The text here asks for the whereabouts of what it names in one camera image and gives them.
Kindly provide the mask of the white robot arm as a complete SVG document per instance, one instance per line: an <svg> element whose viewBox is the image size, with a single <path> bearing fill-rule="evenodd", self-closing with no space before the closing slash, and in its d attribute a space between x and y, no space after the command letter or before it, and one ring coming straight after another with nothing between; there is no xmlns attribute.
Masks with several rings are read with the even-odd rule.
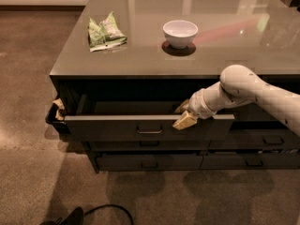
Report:
<svg viewBox="0 0 300 225"><path fill-rule="evenodd" d="M172 126L177 130L189 128L198 119L207 119L222 109L251 102L300 135L300 96L263 81L252 70L241 65L226 67L217 83L185 100L177 108L181 116Z"/></svg>

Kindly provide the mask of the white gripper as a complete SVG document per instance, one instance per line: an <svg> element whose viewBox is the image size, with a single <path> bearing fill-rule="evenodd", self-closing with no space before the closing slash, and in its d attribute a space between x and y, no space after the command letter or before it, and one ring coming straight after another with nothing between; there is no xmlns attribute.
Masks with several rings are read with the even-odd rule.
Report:
<svg viewBox="0 0 300 225"><path fill-rule="evenodd" d="M203 89L195 92L189 100L183 101L174 112L182 113L180 118L172 125L177 130L194 126L198 118L207 119L216 114L206 104Z"/></svg>

